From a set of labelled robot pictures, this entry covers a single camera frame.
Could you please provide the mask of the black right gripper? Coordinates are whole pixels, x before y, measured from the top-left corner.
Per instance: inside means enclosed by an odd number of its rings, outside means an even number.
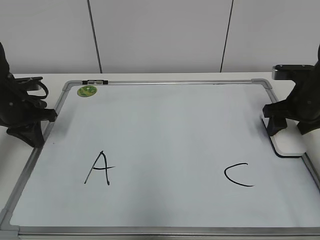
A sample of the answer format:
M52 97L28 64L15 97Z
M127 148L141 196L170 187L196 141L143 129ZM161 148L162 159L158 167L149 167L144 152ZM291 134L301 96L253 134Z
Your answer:
M268 121L268 135L287 128L286 120L297 121L302 135L320 128L320 62L313 65L308 76L291 80L295 83L286 99L266 104L263 116Z

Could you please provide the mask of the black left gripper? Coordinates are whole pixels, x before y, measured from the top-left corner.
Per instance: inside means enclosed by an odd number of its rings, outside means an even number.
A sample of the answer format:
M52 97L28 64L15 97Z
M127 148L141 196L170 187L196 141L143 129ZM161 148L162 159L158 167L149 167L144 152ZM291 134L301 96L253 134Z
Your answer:
M4 47L0 46L0 125L7 127L6 133L16 137L33 148L40 148L45 140L41 121L55 122L58 114L47 109L45 99L48 88L41 82L40 90L26 91L16 82L10 72Z

